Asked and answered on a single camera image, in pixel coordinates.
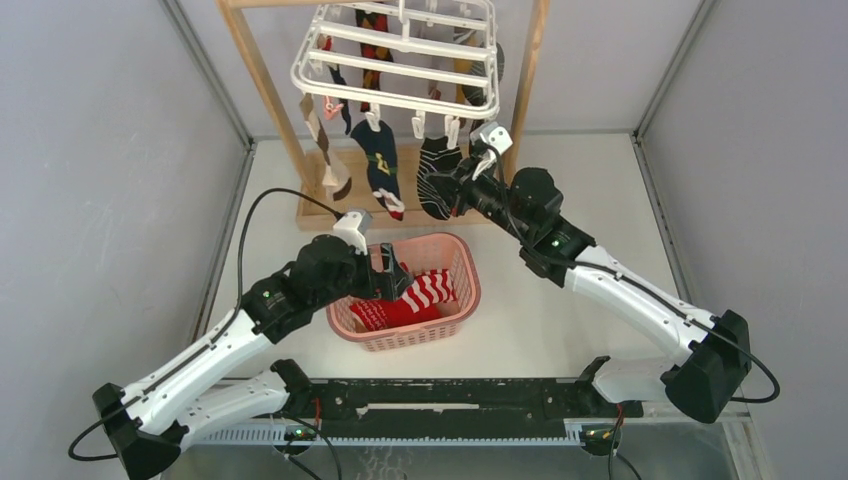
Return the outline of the wooden hanger stand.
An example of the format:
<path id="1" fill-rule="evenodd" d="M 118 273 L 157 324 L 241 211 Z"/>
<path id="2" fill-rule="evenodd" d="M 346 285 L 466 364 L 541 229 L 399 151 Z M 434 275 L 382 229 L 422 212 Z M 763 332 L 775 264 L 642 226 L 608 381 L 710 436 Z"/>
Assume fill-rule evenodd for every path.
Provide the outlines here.
<path id="1" fill-rule="evenodd" d="M 314 13 L 318 6 L 328 3 L 345 3 L 349 1 L 315 2 Z M 296 188 L 306 197 L 315 198 L 318 202 L 326 203 L 330 208 L 348 209 L 361 208 L 368 211 L 377 226 L 382 228 L 417 227 L 436 225 L 440 220 L 430 217 L 419 204 L 416 189 L 416 173 L 419 166 L 419 152 L 425 138 L 446 136 L 449 146 L 458 146 L 462 154 L 470 154 L 470 135 L 480 125 L 494 121 L 475 120 L 464 123 L 458 131 L 455 140 L 449 139 L 444 130 L 444 120 L 440 116 L 428 119 L 422 138 L 417 138 L 412 131 L 411 117 L 405 110 L 386 109 L 381 113 L 384 121 L 393 131 L 398 155 L 398 182 L 406 211 L 402 221 L 392 219 L 372 196 L 366 177 L 367 160 L 360 146 L 345 134 L 345 124 L 340 116 L 327 121 L 322 112 L 323 97 L 313 96 L 318 117 L 329 138 L 330 146 L 337 157 L 347 166 L 352 177 L 350 194 L 343 200 L 334 201 L 322 186 L 325 164 L 315 141 L 312 139 L 303 121 L 299 102 L 305 93 L 301 92 L 291 81 L 290 69 L 297 56 L 297 51 L 304 40 L 307 27 L 314 13 L 304 18 L 295 30 L 294 49 L 291 55 L 292 63 L 287 76 L 296 93 L 295 104 L 286 109 L 275 86 L 274 80 L 263 59 L 259 45 L 253 35 L 246 18 L 246 11 L 252 8 L 249 1 L 222 1 L 218 5 L 221 15 L 229 28 L 232 38 L 240 52 L 244 64 L 249 71 L 258 93 L 264 102 L 270 118 L 276 126 L 285 145 L 287 154 L 297 172 Z M 526 1 L 522 5 L 529 13 L 526 45 L 522 60 L 509 60 L 505 56 L 507 40 L 501 34 L 501 29 L 507 24 L 505 13 L 496 9 L 497 43 L 501 60 L 500 74 L 509 74 L 513 69 L 520 72 L 520 81 L 516 99 L 513 105 L 512 124 L 506 128 L 512 139 L 513 146 L 502 156 L 503 179 L 510 181 L 516 171 L 516 157 L 522 139 L 530 92 L 537 68 L 539 50 L 544 35 L 549 5 L 545 1 Z M 352 109 L 352 129 L 362 120 L 366 120 L 366 106 Z"/>

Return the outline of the plain red sock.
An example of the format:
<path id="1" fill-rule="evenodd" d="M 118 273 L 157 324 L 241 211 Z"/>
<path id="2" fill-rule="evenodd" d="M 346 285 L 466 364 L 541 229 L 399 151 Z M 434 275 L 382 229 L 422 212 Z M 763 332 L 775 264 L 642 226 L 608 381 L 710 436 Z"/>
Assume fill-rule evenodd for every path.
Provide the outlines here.
<path id="1" fill-rule="evenodd" d="M 390 302 L 392 307 L 390 328 L 398 328 L 408 325 L 414 325 L 424 322 L 433 321 L 441 317 L 441 312 L 436 305 L 428 313 L 423 312 L 421 315 L 403 313 L 402 308 L 397 304 L 397 301 Z"/>

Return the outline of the red white striped sock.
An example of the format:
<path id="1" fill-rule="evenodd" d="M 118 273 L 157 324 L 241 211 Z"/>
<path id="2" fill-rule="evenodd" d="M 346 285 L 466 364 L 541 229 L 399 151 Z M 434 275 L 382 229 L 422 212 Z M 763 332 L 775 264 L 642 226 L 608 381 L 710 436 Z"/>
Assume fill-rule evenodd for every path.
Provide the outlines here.
<path id="1" fill-rule="evenodd" d="M 417 275 L 397 304 L 403 313 L 421 315 L 423 312 L 428 313 L 438 304 L 455 300 L 456 293 L 450 272 L 441 269 Z"/>

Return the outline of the pink plastic basket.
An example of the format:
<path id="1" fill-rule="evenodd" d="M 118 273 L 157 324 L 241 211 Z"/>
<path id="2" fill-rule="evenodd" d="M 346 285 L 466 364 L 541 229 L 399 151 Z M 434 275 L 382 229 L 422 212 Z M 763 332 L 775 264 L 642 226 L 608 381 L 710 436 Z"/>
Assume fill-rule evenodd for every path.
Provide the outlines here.
<path id="1" fill-rule="evenodd" d="M 398 328 L 368 332 L 355 320 L 349 307 L 366 300 L 347 297 L 327 308 L 332 330 L 341 338 L 371 352 L 422 344 L 454 335 L 461 322 L 477 309 L 481 287 L 468 245 L 450 233 L 430 233 L 392 243 L 401 265 L 413 276 L 429 270 L 447 269 L 456 300 L 439 304 L 439 319 Z"/>

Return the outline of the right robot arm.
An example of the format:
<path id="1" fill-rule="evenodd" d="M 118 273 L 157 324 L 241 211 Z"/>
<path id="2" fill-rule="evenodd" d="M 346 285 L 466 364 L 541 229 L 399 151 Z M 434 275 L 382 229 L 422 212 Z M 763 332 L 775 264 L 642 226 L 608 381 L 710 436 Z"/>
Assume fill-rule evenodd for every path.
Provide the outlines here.
<path id="1" fill-rule="evenodd" d="M 577 391 L 584 412 L 602 416 L 616 403 L 667 400 L 689 418 L 710 424 L 728 404 L 751 403 L 737 392 L 754 367 L 772 385 L 755 403 L 779 397 L 779 380 L 752 353 L 743 316 L 696 307 L 626 268 L 562 216 L 564 196 L 547 170 L 523 168 L 506 184 L 478 165 L 467 158 L 424 180 L 452 216 L 479 212 L 519 241 L 519 256 L 534 274 L 605 306 L 663 354 L 624 362 L 600 358 Z"/>

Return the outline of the red snowflake sock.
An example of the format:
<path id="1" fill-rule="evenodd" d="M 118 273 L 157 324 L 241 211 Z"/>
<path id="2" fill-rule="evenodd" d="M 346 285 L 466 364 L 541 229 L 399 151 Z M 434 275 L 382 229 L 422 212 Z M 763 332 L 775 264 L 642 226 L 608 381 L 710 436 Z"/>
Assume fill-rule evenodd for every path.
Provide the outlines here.
<path id="1" fill-rule="evenodd" d="M 391 327 L 392 307 L 390 302 L 367 300 L 353 303 L 349 309 L 365 331 L 381 331 Z"/>

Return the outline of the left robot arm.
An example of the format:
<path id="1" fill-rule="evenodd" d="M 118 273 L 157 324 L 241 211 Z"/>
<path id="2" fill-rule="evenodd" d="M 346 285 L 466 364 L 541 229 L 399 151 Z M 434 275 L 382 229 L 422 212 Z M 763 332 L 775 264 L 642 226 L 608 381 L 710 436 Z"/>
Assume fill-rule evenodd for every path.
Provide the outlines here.
<path id="1" fill-rule="evenodd" d="M 413 277 L 389 243 L 372 264 L 362 209 L 334 211 L 329 234 L 314 237 L 280 270 L 244 289 L 213 329 L 158 370 L 121 387 L 106 383 L 92 395 L 98 420 L 74 438 L 67 455 L 77 462 L 117 459 L 131 479 L 153 479 L 196 441 L 244 419 L 282 410 L 305 414 L 313 394 L 307 376 L 283 361 L 217 392 L 212 386 L 234 367 L 307 326 L 313 315 L 346 297 L 397 300 Z"/>

